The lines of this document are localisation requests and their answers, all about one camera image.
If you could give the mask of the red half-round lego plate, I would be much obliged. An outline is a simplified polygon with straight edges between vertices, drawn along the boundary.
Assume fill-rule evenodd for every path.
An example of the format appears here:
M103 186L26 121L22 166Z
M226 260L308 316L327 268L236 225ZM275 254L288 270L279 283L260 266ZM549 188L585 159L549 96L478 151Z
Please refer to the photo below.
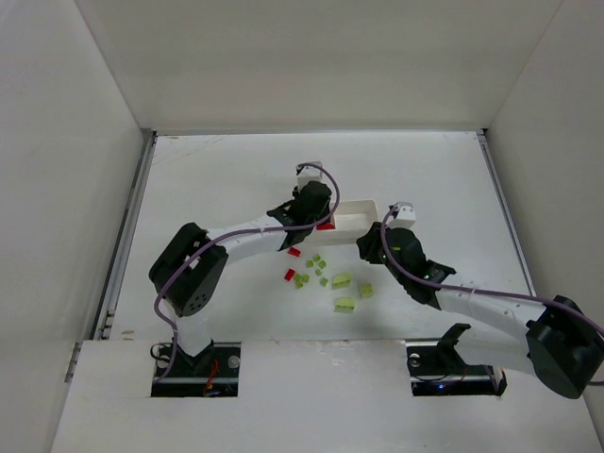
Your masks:
M335 224L332 219L328 219L327 221L316 226L317 230L333 230L335 228Z

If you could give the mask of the pale green curved duplo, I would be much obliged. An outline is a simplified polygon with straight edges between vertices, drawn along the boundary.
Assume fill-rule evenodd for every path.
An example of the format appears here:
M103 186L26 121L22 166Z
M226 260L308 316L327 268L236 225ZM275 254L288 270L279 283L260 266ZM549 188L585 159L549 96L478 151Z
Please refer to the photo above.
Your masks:
M331 282L333 289L346 288L351 283L351 276L348 273L341 273L334 276Z

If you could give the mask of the pale green square duplo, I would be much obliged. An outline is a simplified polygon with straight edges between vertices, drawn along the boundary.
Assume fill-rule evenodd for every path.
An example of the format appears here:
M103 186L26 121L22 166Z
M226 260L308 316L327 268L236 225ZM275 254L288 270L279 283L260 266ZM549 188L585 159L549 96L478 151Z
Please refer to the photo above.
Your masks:
M362 283L358 287L360 299L368 299L374 296L374 288L370 283Z

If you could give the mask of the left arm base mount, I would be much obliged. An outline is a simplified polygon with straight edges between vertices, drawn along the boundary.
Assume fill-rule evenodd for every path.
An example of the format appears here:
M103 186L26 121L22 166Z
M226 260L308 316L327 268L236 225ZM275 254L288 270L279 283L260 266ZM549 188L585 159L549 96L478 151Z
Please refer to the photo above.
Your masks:
M211 343L198 356L190 357L176 350L169 368L172 345L154 344L150 355L155 361L150 395L164 398L231 398L239 391L242 345L240 343Z

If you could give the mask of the white three-compartment tray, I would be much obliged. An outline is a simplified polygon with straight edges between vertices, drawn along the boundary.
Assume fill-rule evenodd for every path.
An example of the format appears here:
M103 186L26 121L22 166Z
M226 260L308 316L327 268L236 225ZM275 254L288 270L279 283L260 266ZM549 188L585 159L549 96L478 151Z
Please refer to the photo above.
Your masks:
M374 200L344 201L331 217L333 228L316 228L305 243L319 246L351 244L365 235L377 220Z

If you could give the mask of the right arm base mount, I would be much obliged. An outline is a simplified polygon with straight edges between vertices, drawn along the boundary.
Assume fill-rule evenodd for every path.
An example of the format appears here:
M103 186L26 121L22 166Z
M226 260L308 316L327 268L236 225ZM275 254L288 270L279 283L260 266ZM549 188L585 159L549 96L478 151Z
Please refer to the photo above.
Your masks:
M487 364L468 364L456 346L469 324L457 323L440 338L406 341L411 393L415 397L495 396L508 387L505 372Z

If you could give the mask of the pale green arch duplo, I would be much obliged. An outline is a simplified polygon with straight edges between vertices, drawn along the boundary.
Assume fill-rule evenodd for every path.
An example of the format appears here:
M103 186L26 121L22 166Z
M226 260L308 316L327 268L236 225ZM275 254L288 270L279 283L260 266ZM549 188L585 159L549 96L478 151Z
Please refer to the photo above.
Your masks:
M339 297L335 300L334 310L352 312L356 308L356 301L351 297Z

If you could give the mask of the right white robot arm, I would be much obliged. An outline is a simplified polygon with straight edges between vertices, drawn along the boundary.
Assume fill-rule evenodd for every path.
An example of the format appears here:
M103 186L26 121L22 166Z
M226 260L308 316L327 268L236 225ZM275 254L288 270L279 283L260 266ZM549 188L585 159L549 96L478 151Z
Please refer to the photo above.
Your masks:
M403 227L371 225L356 241L362 260L385 266L410 298L432 309L467 317L442 336L407 346L416 395L454 394L455 384L481 378L480 392L501 395L505 372L537 378L553 393L577 399L603 363L603 334L564 296L546 303L513 297L463 281L456 270L426 257Z

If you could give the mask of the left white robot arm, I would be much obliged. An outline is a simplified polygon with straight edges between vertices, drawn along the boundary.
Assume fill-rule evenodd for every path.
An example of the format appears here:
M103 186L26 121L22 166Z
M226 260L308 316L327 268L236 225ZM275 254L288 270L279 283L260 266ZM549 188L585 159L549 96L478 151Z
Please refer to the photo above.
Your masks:
M180 329L186 318L197 318L209 304L227 265L253 256L281 252L302 243L327 222L340 202L337 185L311 181L293 198L261 217L219 229L203 229L190 222L180 228L148 276L157 298L156 315L173 331L171 347L164 351L175 362L178 356L195 360L211 345L202 325L188 340Z

